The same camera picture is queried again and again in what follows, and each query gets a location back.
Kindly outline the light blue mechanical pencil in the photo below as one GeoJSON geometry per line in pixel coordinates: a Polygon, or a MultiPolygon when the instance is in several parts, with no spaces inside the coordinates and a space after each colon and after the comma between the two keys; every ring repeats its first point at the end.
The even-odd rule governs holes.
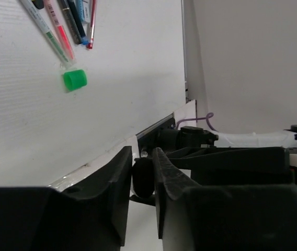
{"type": "Polygon", "coordinates": [[[76,8],[80,20],[87,24],[90,22],[90,0],[76,0],[76,8]]]}

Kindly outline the clear pink pen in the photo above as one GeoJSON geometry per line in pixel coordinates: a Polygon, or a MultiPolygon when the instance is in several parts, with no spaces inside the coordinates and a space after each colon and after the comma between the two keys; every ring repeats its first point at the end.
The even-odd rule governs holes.
{"type": "Polygon", "coordinates": [[[56,34],[58,36],[58,39],[60,41],[60,44],[61,44],[63,50],[65,51],[66,55],[69,57],[70,62],[74,63],[74,61],[75,61],[74,52],[71,47],[70,41],[67,37],[67,33],[64,29],[64,26],[63,26],[62,22],[60,22],[60,20],[59,20],[59,13],[55,8],[55,1],[44,0],[43,2],[45,4],[47,11],[50,15],[50,18],[53,22],[53,25],[56,30],[56,34]]]}

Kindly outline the green highlighter cap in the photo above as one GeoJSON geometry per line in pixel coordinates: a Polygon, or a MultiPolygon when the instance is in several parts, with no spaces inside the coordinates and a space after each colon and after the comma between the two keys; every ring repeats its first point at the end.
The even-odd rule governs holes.
{"type": "Polygon", "coordinates": [[[87,85],[87,77],[84,70],[74,70],[63,74],[63,82],[68,91],[74,91],[87,85]]]}

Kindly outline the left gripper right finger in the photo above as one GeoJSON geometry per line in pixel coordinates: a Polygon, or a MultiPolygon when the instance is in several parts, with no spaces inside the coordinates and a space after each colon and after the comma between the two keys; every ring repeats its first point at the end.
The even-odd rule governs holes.
{"type": "Polygon", "coordinates": [[[203,186],[153,151],[164,250],[297,250],[297,185],[203,186]]]}

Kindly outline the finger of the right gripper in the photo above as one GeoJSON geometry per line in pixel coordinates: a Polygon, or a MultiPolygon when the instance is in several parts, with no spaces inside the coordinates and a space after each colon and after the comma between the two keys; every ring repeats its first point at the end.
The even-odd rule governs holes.
{"type": "Polygon", "coordinates": [[[167,157],[191,179],[203,185],[297,185],[297,167],[290,165],[283,147],[195,148],[186,147],[167,157]]]}

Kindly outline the aluminium rail right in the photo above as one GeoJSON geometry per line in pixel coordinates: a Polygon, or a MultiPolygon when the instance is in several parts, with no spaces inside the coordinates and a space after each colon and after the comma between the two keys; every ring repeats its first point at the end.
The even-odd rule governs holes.
{"type": "Polygon", "coordinates": [[[189,16],[189,1],[181,1],[182,14],[182,39],[183,39],[183,53],[184,53],[184,76],[185,76],[185,97],[186,103],[190,102],[189,86],[190,86],[190,16],[189,16]]]}

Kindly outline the black green highlighter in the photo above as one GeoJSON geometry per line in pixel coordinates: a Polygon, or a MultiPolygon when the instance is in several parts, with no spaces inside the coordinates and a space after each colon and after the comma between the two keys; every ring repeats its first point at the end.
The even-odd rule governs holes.
{"type": "Polygon", "coordinates": [[[139,158],[132,167],[134,193],[140,198],[149,198],[154,192],[154,169],[150,158],[139,158]]]}

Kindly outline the clear green pen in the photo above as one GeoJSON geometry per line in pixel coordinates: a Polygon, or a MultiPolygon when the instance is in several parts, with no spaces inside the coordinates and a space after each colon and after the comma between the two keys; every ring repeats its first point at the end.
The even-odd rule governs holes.
{"type": "Polygon", "coordinates": [[[41,30],[42,34],[45,36],[46,40],[49,42],[50,46],[56,53],[56,55],[59,57],[59,59],[62,61],[63,65],[66,67],[71,66],[71,60],[66,55],[65,51],[62,49],[60,43],[52,33],[51,29],[47,25],[47,23],[44,21],[42,16],[39,14],[38,10],[35,8],[32,1],[28,0],[20,0],[23,7],[26,9],[26,11],[29,13],[31,18],[34,20],[36,25],[41,30]]]}

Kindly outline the black blue pen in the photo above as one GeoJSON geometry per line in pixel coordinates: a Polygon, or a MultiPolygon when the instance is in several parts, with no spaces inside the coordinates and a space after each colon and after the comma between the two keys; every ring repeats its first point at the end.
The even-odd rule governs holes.
{"type": "Polygon", "coordinates": [[[59,0],[58,3],[74,43],[76,45],[88,45],[88,39],[76,8],[75,1],[59,0]]]}

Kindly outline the clear red pen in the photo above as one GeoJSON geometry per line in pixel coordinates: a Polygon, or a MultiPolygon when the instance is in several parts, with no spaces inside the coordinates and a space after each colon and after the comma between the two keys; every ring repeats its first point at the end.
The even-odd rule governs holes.
{"type": "Polygon", "coordinates": [[[90,39],[86,46],[87,49],[91,50],[94,44],[94,32],[95,32],[95,20],[96,20],[97,0],[92,0],[91,19],[90,19],[90,39]]]}

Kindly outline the yellow utility knife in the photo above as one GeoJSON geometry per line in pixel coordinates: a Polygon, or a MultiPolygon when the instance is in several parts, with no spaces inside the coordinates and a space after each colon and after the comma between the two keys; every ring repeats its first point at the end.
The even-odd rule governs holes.
{"type": "Polygon", "coordinates": [[[44,8],[44,2],[43,0],[31,0],[36,9],[41,10],[44,8]]]}

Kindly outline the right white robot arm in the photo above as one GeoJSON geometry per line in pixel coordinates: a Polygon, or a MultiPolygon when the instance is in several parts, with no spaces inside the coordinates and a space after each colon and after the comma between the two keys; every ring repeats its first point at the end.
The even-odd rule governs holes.
{"type": "Polygon", "coordinates": [[[297,185],[297,132],[217,133],[214,147],[184,147],[168,153],[203,186],[297,185]]]}

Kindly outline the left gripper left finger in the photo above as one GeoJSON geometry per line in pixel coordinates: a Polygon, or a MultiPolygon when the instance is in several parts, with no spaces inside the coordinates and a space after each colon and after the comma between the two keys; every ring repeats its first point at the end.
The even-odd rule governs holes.
{"type": "Polygon", "coordinates": [[[0,250],[119,250],[125,243],[132,150],[64,191],[0,188],[0,250]]]}

